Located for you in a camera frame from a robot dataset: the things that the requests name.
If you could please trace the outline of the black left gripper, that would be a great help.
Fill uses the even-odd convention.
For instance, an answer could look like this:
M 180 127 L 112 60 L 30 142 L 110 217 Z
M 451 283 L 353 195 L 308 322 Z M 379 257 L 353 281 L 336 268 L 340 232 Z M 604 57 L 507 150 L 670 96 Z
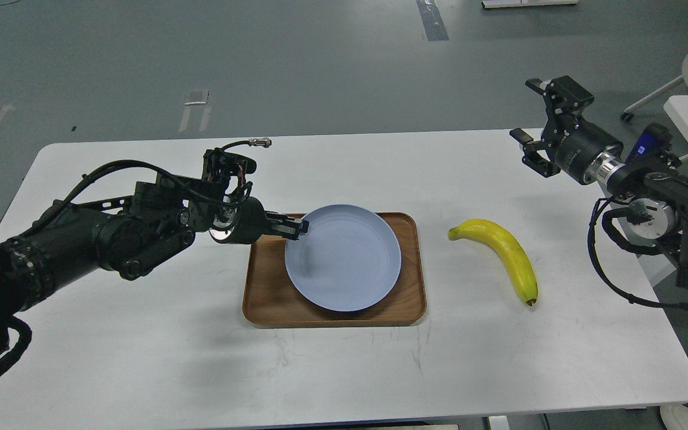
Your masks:
M 210 229 L 212 240 L 218 243 L 255 243 L 261 236 L 276 236 L 298 240 L 309 229 L 309 221 L 285 213 L 265 211 L 257 198 L 248 198 L 238 208 L 235 222 L 227 231 Z

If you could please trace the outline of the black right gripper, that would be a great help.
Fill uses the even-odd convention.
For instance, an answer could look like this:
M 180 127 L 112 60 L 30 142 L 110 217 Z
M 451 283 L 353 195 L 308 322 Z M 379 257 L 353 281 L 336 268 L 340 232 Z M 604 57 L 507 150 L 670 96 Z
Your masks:
M 619 157 L 622 142 L 597 125 L 582 121 L 583 110 L 593 104 L 594 95 L 570 76 L 561 76 L 548 81 L 537 77 L 528 79 L 525 85 L 543 98 L 546 109 L 546 125 L 543 138 L 563 138 L 554 158 L 547 154 L 552 145 L 544 140 L 535 140 L 521 128 L 509 131 L 523 152 L 522 163 L 542 177 L 552 177 L 565 171 L 580 185 L 594 182 L 589 172 L 595 159 L 603 153 Z

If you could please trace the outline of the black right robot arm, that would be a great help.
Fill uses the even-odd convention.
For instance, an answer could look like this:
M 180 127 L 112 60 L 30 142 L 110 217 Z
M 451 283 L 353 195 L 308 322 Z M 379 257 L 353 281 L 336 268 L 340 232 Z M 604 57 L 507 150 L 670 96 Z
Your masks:
M 622 142 L 584 118 L 594 96 L 578 82 L 561 76 L 525 84 L 543 98 L 547 120 L 538 140 L 520 128 L 510 131 L 523 164 L 543 177 L 565 172 L 581 185 L 599 183 L 608 192 L 595 202 L 587 236 L 589 259 L 601 280 L 631 304 L 688 310 L 688 302 L 655 302 L 623 291 L 604 273 L 595 249 L 600 224 L 623 251 L 665 256 L 676 269 L 677 287 L 688 290 L 688 177 L 679 174 L 669 131 L 648 125 L 622 158 Z

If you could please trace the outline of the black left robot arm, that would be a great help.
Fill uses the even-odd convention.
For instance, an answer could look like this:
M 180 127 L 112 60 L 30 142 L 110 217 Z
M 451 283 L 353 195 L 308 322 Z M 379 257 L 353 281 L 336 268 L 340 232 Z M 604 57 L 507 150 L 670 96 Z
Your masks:
M 122 159 L 85 174 L 65 199 L 21 234 L 0 243 L 0 377 L 30 345 L 26 311 L 96 269 L 137 280 L 193 245 L 197 232 L 218 243 L 255 243 L 262 236 L 300 239 L 308 223 L 267 211 L 251 196 L 256 161 L 240 145 L 209 149 L 198 179 L 144 161 Z

